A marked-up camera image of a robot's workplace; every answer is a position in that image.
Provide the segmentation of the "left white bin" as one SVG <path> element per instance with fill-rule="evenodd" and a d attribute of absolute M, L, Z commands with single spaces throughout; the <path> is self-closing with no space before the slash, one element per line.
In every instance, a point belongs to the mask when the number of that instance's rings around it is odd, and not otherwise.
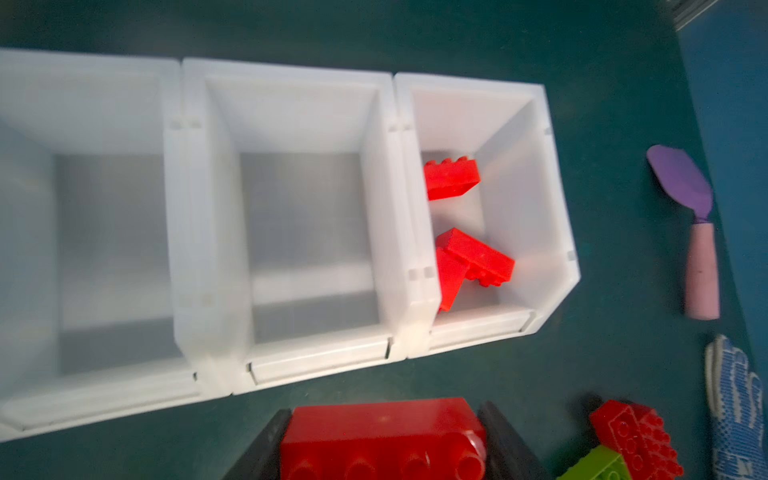
<path fill-rule="evenodd" d="M 1 438 L 221 398 L 181 65 L 1 53 Z"/>

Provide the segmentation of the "middle white bin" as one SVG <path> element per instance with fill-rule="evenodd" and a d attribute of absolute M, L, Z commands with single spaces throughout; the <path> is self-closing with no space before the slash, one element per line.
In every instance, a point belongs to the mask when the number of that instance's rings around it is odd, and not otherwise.
<path fill-rule="evenodd" d="M 190 341 L 243 394 L 408 359 L 436 311 L 389 72 L 181 64 Z"/>

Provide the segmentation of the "green lego brick right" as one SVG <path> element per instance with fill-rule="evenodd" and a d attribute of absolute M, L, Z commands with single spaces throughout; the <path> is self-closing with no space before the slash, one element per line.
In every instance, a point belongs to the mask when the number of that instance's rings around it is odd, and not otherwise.
<path fill-rule="evenodd" d="M 558 480 L 630 480 L 623 456 L 599 445 L 570 467 Z"/>

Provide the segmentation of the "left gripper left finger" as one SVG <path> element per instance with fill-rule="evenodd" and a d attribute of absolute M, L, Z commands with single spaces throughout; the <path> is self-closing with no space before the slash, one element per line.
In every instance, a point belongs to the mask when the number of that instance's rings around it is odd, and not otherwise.
<path fill-rule="evenodd" d="M 228 470 L 223 480 L 278 480 L 280 445 L 292 418 L 290 409 L 280 409 Z"/>

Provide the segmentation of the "white bin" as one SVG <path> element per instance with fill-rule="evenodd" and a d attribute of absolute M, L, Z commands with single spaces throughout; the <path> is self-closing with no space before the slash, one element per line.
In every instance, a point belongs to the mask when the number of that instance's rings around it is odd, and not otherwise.
<path fill-rule="evenodd" d="M 580 279 L 545 88 L 402 72 L 394 85 L 417 249 L 428 267 L 427 312 L 406 337 L 409 356 L 536 333 Z M 424 165 L 463 157 L 476 162 L 479 183 L 429 200 Z M 441 312 L 435 240 L 454 228 L 515 266 L 498 287 L 465 282 Z"/>
<path fill-rule="evenodd" d="M 1 438 L 221 398 L 181 65 L 1 53 Z"/>
<path fill-rule="evenodd" d="M 243 394 L 408 359 L 436 311 L 389 72 L 181 64 L 190 341 Z"/>

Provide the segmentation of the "right white bin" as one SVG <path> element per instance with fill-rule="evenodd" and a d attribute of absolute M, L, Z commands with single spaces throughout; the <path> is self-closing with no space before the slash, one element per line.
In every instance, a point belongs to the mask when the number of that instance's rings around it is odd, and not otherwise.
<path fill-rule="evenodd" d="M 536 333 L 580 279 L 545 88 L 402 72 L 394 85 L 417 249 L 428 267 L 427 312 L 406 337 L 409 356 Z M 463 157 L 476 162 L 479 183 L 429 200 L 424 165 Z M 441 312 L 435 240 L 454 228 L 515 266 L 498 287 L 465 282 Z"/>

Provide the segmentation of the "red lego brick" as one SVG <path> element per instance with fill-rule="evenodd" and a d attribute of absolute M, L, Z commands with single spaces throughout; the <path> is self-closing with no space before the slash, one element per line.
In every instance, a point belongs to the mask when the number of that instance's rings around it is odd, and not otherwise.
<path fill-rule="evenodd" d="M 632 479 L 678 479 L 684 469 L 655 409 L 609 400 L 589 416 L 600 443 L 620 453 Z"/>
<path fill-rule="evenodd" d="M 428 161 L 423 171 L 429 201 L 462 196 L 481 182 L 477 162 L 467 156 Z"/>
<path fill-rule="evenodd" d="M 465 263 L 469 267 L 466 278 L 483 287 L 499 287 L 511 280 L 514 259 L 457 228 L 440 234 L 436 246 Z"/>
<path fill-rule="evenodd" d="M 443 247 L 436 249 L 436 263 L 442 296 L 439 311 L 448 312 L 465 280 L 469 264 Z"/>
<path fill-rule="evenodd" d="M 282 479 L 483 479 L 486 431 L 462 398 L 298 407 Z"/>

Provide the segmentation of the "blue white patterned glove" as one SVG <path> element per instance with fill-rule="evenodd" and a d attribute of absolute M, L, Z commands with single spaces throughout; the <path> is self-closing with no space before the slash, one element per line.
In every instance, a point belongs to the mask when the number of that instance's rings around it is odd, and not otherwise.
<path fill-rule="evenodd" d="M 764 387 L 747 355 L 724 335 L 705 349 L 705 381 L 716 479 L 765 479 Z"/>

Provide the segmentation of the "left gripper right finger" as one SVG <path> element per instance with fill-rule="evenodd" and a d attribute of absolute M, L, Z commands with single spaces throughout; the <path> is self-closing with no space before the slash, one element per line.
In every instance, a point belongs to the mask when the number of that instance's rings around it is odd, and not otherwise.
<path fill-rule="evenodd" d="M 486 479 L 552 479 L 552 474 L 493 402 L 481 404 L 477 416 L 486 431 Z"/>

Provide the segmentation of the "purple pink toy spatula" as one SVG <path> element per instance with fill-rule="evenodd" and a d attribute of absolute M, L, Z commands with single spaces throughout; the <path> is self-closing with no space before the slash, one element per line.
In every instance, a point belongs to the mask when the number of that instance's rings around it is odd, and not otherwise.
<path fill-rule="evenodd" d="M 712 187 L 682 149 L 653 145 L 646 159 L 664 192 L 693 212 L 685 271 L 685 315 L 700 321 L 716 320 L 720 317 L 720 294 L 715 228 L 709 220 Z"/>

